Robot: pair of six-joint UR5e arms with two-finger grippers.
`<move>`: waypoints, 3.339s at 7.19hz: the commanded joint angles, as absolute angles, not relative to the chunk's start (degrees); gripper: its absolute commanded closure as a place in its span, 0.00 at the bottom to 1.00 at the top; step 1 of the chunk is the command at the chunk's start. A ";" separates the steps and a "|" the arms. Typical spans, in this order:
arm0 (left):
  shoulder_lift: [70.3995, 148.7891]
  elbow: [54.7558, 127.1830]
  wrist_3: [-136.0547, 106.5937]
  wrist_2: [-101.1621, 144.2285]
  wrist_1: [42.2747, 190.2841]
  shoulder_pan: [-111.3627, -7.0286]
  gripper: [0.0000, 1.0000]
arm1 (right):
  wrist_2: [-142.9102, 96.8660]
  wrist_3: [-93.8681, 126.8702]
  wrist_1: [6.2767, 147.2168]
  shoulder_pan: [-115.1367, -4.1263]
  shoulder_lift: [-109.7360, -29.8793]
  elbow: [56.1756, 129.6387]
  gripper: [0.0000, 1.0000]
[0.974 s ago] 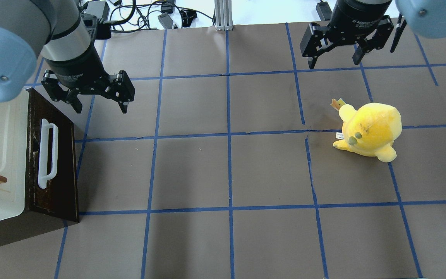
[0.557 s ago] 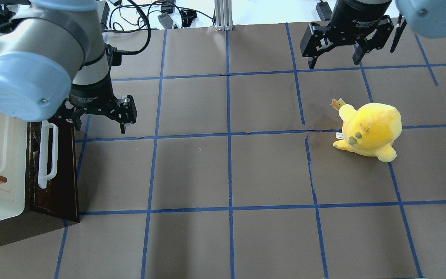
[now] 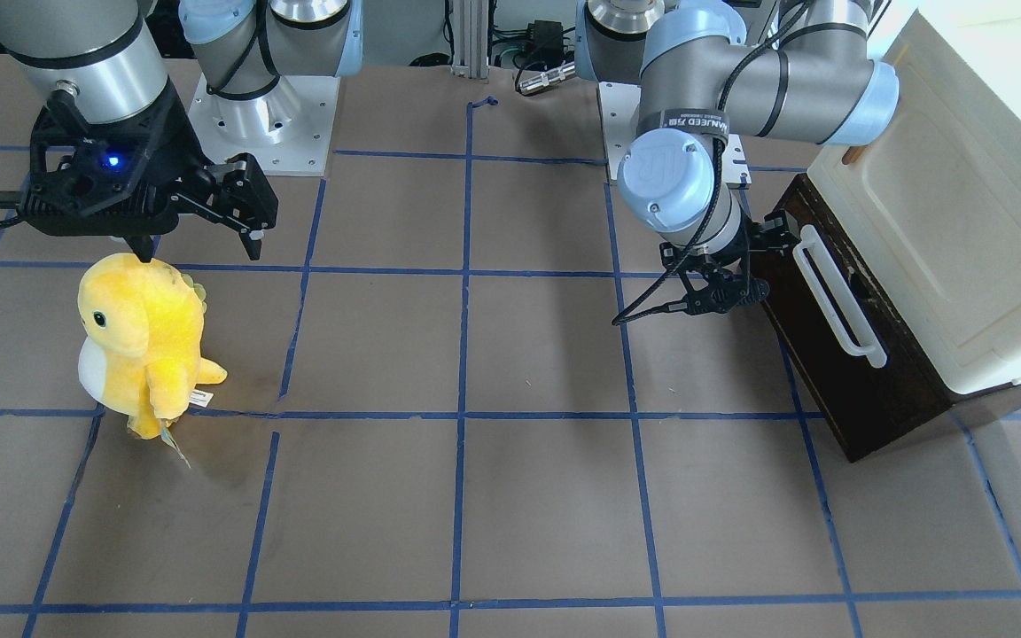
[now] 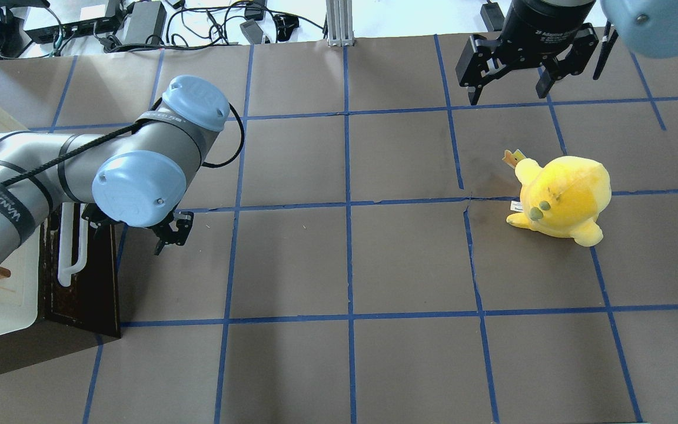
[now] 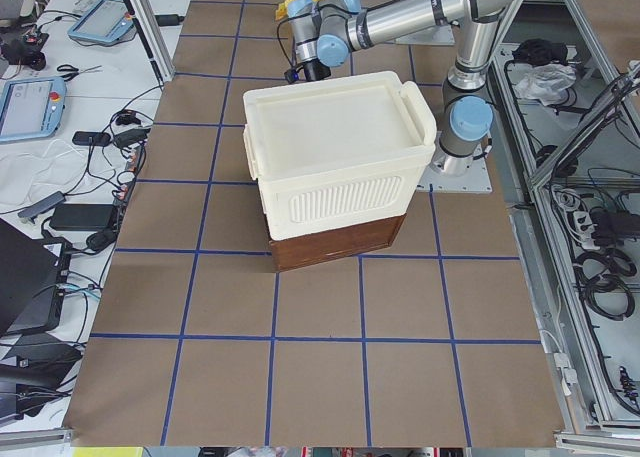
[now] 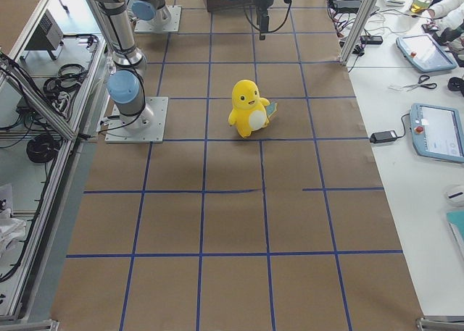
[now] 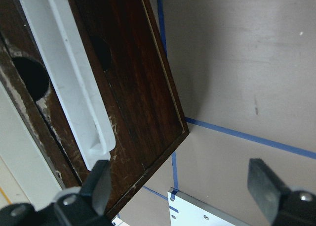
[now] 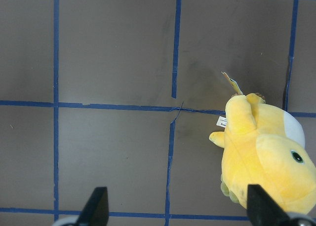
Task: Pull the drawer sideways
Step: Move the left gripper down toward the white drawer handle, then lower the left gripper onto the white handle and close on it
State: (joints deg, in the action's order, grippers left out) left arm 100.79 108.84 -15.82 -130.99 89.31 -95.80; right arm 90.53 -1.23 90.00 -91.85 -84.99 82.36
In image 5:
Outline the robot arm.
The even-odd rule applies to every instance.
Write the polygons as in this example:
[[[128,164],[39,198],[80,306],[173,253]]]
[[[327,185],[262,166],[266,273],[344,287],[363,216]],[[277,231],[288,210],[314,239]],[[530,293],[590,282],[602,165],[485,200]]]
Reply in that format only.
[[[285,0],[276,19],[291,27],[293,50],[289,79],[303,72],[319,81],[352,64],[364,72],[361,53],[384,44],[405,45],[415,76],[433,81],[442,70],[446,120],[436,167],[471,159],[477,141],[462,131],[462,109],[469,96],[483,95],[488,67],[523,0]]]

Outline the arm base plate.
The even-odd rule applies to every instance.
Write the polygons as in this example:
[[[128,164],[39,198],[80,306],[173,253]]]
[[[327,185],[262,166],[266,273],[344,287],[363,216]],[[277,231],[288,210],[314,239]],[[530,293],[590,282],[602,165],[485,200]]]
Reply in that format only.
[[[399,45],[454,46],[455,38],[450,24],[422,29],[394,40]]]
[[[488,134],[477,142],[471,156],[457,158],[444,152],[440,145],[441,131],[437,132],[436,152],[420,177],[419,192],[488,194],[493,188],[487,170],[486,158],[492,150]]]

